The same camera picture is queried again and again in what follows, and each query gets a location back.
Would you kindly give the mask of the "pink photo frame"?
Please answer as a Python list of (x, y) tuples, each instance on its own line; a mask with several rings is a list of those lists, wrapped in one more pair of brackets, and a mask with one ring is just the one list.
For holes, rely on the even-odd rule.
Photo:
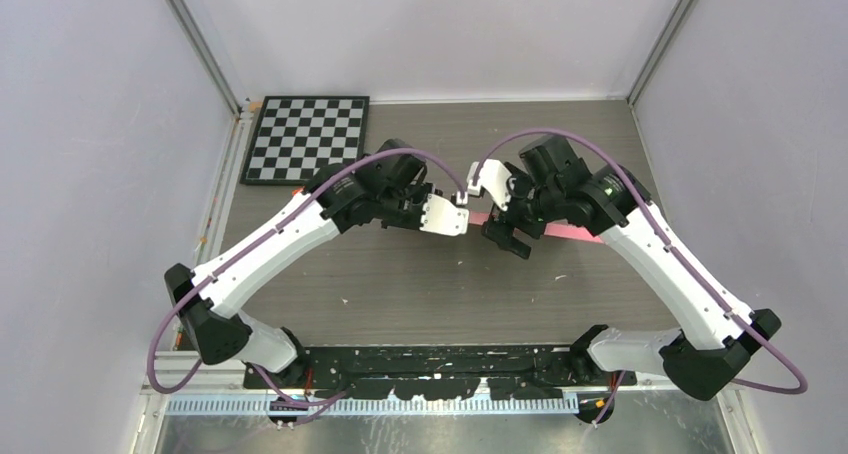
[[(469, 216), (469, 223), (471, 225), (481, 226), (483, 222), (488, 219), (489, 214), (471, 211)], [(550, 223), (545, 228), (544, 236), (603, 244), (602, 239), (597, 236), (593, 236), (585, 228), (576, 227), (569, 224)]]

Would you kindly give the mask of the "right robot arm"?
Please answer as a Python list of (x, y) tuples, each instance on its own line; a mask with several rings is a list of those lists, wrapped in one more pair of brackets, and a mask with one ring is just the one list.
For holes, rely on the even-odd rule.
[(536, 238), (548, 224), (565, 221), (599, 238), (640, 275), (677, 327), (650, 332), (594, 325), (569, 348), (574, 377), (591, 385), (609, 372), (650, 373), (692, 398), (712, 399), (737, 380), (780, 329), (780, 319), (769, 309), (750, 308), (692, 259), (627, 169), (607, 160), (591, 171), (576, 143), (575, 136), (541, 132), (521, 150), (520, 166), (491, 156), (474, 163), (468, 191), (493, 201), (484, 235), (521, 258), (530, 249), (516, 231)]

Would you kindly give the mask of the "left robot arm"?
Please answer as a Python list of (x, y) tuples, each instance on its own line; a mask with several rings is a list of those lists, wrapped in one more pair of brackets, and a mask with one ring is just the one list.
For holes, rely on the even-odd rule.
[(397, 139), (357, 161), (331, 163), (273, 217), (229, 250), (196, 267), (176, 263), (164, 283), (172, 311), (198, 362), (258, 364), (284, 388), (298, 386), (307, 363), (293, 334), (244, 311), (261, 287), (296, 260), (353, 227), (385, 221), (419, 230), (433, 189), (426, 183), (435, 156)]

